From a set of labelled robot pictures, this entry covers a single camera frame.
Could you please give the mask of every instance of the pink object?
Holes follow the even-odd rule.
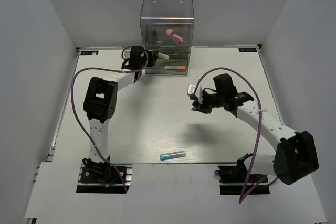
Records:
[[[167,34],[168,37],[170,37],[170,34],[173,33],[173,32],[174,32],[174,30],[169,28],[169,29],[167,29],[166,34]]]
[[[175,41],[177,44],[182,45],[184,44],[184,38],[182,38],[180,35],[176,34],[173,29],[169,28],[166,31],[166,34],[168,37],[172,38],[173,41]]]

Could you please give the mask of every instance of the robotic arm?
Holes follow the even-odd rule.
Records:
[[[188,96],[194,100],[192,110],[210,114],[213,108],[223,107],[257,130],[259,109],[253,97],[246,92],[238,93],[229,74],[215,76],[213,80],[216,90],[211,94],[201,86],[194,93],[195,86],[189,85]],[[261,135],[276,153],[257,155],[252,174],[275,175],[290,185],[319,168],[314,139],[307,131],[298,133],[263,112]],[[251,156],[246,154],[237,161],[237,177],[245,178]]]
[[[147,67],[153,67],[157,58],[167,59],[169,57],[158,51],[147,51],[141,46],[133,46],[130,57],[125,59],[121,68],[135,71],[144,68],[146,62]],[[93,77],[90,80],[83,108],[89,119],[90,135],[105,159],[109,158],[108,126],[117,106],[117,93],[124,87],[137,82],[141,75],[142,71],[128,71],[128,73],[114,73],[105,78]],[[85,165],[102,162],[92,143],[89,160],[89,163]]]

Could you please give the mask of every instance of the white table surface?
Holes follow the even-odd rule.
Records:
[[[101,50],[95,56],[80,56],[77,71],[86,67],[120,69],[121,50]],[[155,76],[141,79],[118,92],[117,109],[109,125],[109,153],[114,163],[161,163],[162,153],[186,150],[187,156],[169,163],[220,163],[236,160],[253,150],[256,132],[222,108],[212,114],[191,111],[187,97],[189,84],[196,84],[207,70],[225,66],[243,74],[257,90],[262,107],[278,117],[276,106],[258,53],[241,53],[237,48],[193,48],[188,76]],[[214,88],[215,71],[202,82]],[[90,70],[79,75],[75,84],[77,112],[86,129],[88,119],[82,108],[88,84],[93,76],[111,73]],[[238,92],[250,88],[232,73]],[[80,161],[89,154],[89,139],[78,126],[68,101],[56,139],[53,162]],[[259,154],[273,154],[261,138]]]
[[[54,159],[41,164],[25,217],[37,218],[37,224],[325,222],[310,176],[291,186],[277,182],[270,195],[250,195],[239,204],[237,195],[220,195],[218,177],[214,176],[216,164],[143,164],[162,163],[159,154],[175,150],[186,150],[187,156],[174,162],[191,163],[234,162],[252,151],[256,136],[252,128],[221,109],[210,115],[191,111],[186,96],[189,83],[195,83],[210,68],[225,66],[250,80],[263,107],[277,116],[258,55],[237,51],[194,48],[188,77],[143,76],[118,93],[117,111],[109,127],[109,151],[113,162],[133,163],[126,195],[76,193],[89,140],[76,124],[68,103]],[[81,56],[77,69],[117,68],[119,55],[119,50],[109,50]],[[213,87],[212,77],[220,73],[206,78],[203,85]],[[76,82],[76,107],[87,128],[82,103],[89,79],[106,75],[88,71]],[[233,79],[239,91],[250,92],[241,80]],[[261,139],[258,153],[270,154],[273,149]]]

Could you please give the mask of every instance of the clear acrylic box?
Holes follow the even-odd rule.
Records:
[[[146,73],[187,75],[194,31],[193,0],[143,0],[140,27],[147,50],[170,56]]]

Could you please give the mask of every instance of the light blue tube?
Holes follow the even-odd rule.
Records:
[[[160,155],[160,160],[168,160],[168,159],[173,159],[173,158],[178,158],[178,157],[185,157],[186,152],[185,151],[180,151],[180,152],[171,152],[171,153],[165,153]]]
[[[159,53],[157,54],[157,56],[158,56],[159,58],[162,58],[162,59],[165,59],[165,60],[169,60],[169,55],[163,54],[163,53],[161,53],[161,52],[159,52]]]

